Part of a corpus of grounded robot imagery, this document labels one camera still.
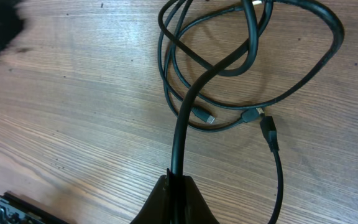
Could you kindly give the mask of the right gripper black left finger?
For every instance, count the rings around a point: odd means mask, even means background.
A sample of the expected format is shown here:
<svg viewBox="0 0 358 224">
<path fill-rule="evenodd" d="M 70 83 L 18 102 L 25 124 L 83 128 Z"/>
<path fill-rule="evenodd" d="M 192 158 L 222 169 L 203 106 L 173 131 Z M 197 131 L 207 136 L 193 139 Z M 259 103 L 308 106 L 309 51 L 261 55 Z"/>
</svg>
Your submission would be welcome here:
<svg viewBox="0 0 358 224">
<path fill-rule="evenodd" d="M 161 175 L 131 224 L 171 224 L 173 210 L 172 175 Z"/>
</svg>

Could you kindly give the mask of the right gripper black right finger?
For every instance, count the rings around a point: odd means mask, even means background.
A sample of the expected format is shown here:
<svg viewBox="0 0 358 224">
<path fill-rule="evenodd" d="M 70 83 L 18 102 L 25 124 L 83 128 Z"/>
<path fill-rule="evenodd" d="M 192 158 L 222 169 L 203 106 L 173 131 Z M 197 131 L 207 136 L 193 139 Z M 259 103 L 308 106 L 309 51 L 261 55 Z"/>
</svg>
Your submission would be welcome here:
<svg viewBox="0 0 358 224">
<path fill-rule="evenodd" d="M 190 176 L 183 177 L 183 219 L 185 224 L 219 224 L 204 200 L 195 181 Z"/>
</svg>

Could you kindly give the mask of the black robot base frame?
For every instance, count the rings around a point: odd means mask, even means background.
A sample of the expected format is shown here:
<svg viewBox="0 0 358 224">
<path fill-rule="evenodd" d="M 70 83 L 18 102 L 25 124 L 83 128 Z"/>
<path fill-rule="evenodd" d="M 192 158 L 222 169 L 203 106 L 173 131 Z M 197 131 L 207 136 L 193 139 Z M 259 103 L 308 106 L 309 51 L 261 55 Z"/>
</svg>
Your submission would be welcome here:
<svg viewBox="0 0 358 224">
<path fill-rule="evenodd" d="M 0 224 L 68 224 L 8 192 L 0 195 Z"/>
</svg>

